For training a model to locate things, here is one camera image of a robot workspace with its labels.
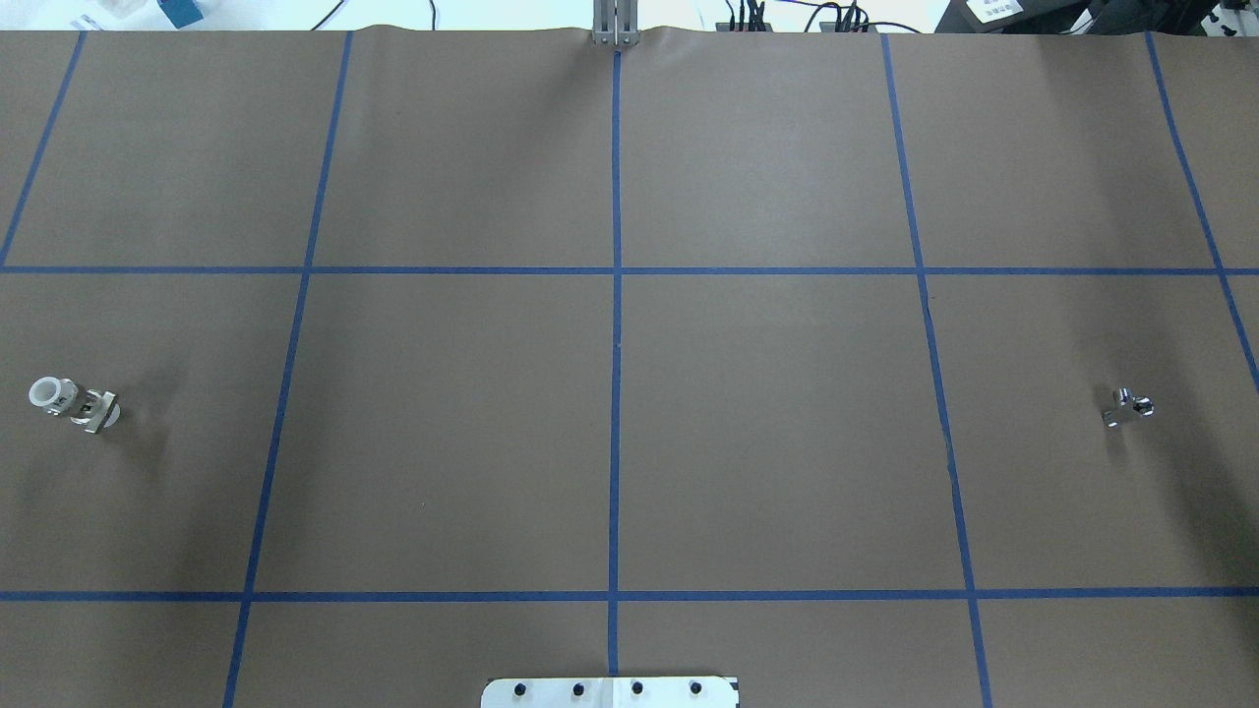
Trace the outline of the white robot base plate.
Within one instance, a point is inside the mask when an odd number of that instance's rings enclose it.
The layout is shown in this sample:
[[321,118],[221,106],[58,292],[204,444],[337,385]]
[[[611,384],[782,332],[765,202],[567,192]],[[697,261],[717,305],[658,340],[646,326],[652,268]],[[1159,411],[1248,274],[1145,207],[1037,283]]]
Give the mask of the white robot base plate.
[[481,707],[739,707],[737,678],[584,677],[487,682]]

